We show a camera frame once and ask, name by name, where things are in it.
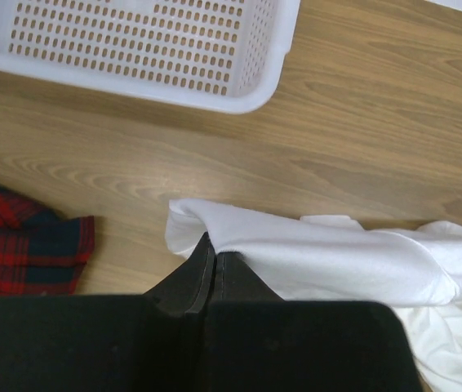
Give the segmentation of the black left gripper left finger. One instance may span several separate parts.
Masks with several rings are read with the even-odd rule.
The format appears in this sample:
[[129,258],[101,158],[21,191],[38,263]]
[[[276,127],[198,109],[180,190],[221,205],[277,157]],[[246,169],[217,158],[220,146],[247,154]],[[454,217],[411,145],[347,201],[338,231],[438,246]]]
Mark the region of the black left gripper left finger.
[[200,313],[212,290],[215,250],[204,233],[189,258],[144,294],[161,312],[172,317]]

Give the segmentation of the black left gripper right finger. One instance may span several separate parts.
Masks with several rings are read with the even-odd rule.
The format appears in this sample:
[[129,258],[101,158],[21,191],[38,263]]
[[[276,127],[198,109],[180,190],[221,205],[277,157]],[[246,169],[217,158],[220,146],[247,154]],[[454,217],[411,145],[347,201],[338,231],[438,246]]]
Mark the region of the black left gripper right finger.
[[211,303],[278,303],[276,294],[236,252],[220,253],[216,257]]

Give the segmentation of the white t shirt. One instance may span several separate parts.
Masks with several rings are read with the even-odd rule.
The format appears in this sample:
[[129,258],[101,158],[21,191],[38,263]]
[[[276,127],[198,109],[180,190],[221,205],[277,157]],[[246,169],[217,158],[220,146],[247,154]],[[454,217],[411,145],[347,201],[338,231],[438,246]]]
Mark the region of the white t shirt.
[[186,257],[207,234],[290,300],[375,300],[404,323],[435,391],[462,391],[462,226],[367,230],[347,216],[274,216],[201,199],[169,205],[166,242]]

